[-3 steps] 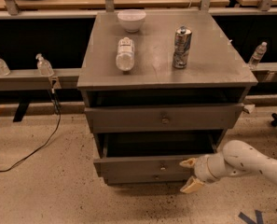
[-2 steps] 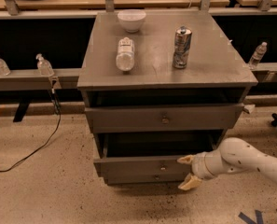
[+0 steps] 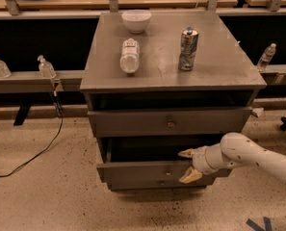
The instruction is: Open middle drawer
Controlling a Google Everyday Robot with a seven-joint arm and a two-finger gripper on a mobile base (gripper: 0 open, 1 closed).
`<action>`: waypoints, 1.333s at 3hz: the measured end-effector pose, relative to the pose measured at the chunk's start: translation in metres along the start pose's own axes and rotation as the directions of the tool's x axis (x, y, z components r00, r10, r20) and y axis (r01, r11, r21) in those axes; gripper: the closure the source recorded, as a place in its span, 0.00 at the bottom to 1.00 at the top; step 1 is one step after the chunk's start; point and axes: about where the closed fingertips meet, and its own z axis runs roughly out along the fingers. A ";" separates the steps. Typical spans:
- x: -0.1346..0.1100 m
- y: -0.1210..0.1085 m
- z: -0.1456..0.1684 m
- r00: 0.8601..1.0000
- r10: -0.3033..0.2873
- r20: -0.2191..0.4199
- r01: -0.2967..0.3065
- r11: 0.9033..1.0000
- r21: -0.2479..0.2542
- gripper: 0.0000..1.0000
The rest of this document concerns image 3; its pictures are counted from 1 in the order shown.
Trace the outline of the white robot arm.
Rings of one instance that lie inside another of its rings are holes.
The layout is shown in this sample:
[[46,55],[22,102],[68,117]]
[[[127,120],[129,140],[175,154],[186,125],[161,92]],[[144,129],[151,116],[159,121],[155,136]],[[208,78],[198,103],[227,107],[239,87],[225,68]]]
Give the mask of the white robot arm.
[[286,185],[286,155],[268,150],[240,133],[227,133],[219,143],[190,148],[178,155],[192,160],[192,165],[179,178],[184,184],[220,169],[254,165]]

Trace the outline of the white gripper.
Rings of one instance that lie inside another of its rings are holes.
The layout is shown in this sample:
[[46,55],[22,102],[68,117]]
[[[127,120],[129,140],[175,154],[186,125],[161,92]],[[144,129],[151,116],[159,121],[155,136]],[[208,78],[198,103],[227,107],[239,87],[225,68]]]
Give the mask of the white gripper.
[[181,183],[189,184],[205,175],[226,168],[228,159],[222,154],[220,145],[201,146],[197,149],[186,149],[178,153],[179,157],[193,158],[194,167],[189,167],[179,179]]

